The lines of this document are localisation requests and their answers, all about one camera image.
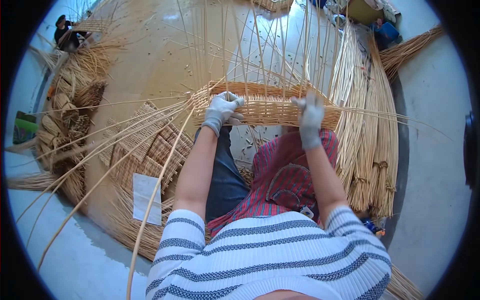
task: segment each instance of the woven basket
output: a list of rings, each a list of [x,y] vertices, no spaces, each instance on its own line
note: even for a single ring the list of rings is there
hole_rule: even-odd
[[[276,12],[292,6],[293,0],[253,0],[253,2],[262,5],[271,12]]]
[[[301,96],[305,96],[307,90],[311,89],[310,84],[304,84]],[[267,85],[267,97],[265,97],[265,85],[257,83],[247,83],[248,97],[245,96],[244,82],[229,82],[228,91],[245,98],[245,105],[235,111],[243,114],[242,124],[247,125],[284,125],[299,127],[298,121],[299,109],[291,103],[290,98],[299,95],[300,86],[296,85],[285,90],[283,98],[283,89]],[[210,104],[213,96],[227,90],[225,82],[211,81],[208,86],[204,86],[198,92],[192,95],[191,101],[195,105],[195,112],[192,115],[192,121],[195,126],[200,126],[205,119],[205,110]],[[324,99],[324,103],[333,106],[325,95],[317,91],[317,95]],[[332,107],[325,108],[325,116],[322,121],[322,128],[335,130],[341,111]]]

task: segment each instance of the person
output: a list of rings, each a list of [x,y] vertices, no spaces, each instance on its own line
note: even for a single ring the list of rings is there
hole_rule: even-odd
[[[75,52],[80,46],[80,41],[78,40],[77,33],[83,36],[85,39],[91,35],[91,33],[86,31],[73,32],[71,29],[69,29],[69,26],[75,25],[75,22],[67,21],[64,14],[61,15],[55,22],[55,26],[57,27],[57,29],[55,30],[54,38],[60,50],[67,52]]]
[[[333,168],[338,142],[321,129],[323,103],[314,92],[292,102],[299,130],[259,147],[248,189],[223,126],[239,124],[244,99],[213,97],[178,178],[147,299],[380,298],[390,257],[348,206]]]

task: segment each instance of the hand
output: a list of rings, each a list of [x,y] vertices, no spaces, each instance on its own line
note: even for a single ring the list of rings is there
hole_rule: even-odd
[[[303,149],[320,146],[322,141],[318,136],[318,130],[325,115],[323,99],[319,98],[315,92],[308,91],[306,98],[292,97],[291,101],[302,111],[302,114],[299,115],[299,131]]]
[[[243,106],[244,103],[245,100],[243,98],[239,98],[230,92],[216,95],[205,112],[205,122],[202,123],[202,127],[210,127],[216,136],[219,137],[223,123],[228,122],[232,125],[240,125],[243,115],[233,111]]]

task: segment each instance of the white striped shirt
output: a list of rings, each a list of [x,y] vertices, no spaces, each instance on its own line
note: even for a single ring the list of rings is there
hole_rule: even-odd
[[[378,299],[391,275],[382,243],[347,206],[325,230],[287,212],[226,225],[205,245],[204,222],[173,211],[148,275],[147,299],[254,299],[286,289],[323,300]]]

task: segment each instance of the black shirt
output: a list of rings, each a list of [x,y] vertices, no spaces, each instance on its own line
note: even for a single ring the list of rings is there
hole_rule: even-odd
[[[63,29],[59,29],[57,27],[57,30],[55,30],[54,38],[55,38],[55,42],[57,43],[57,45],[59,47],[60,47],[60,45],[59,45],[60,38],[63,36],[64,33],[66,33],[69,30],[68,26],[71,26],[71,25],[72,25],[72,23],[70,23],[70,21],[65,21],[65,27]]]

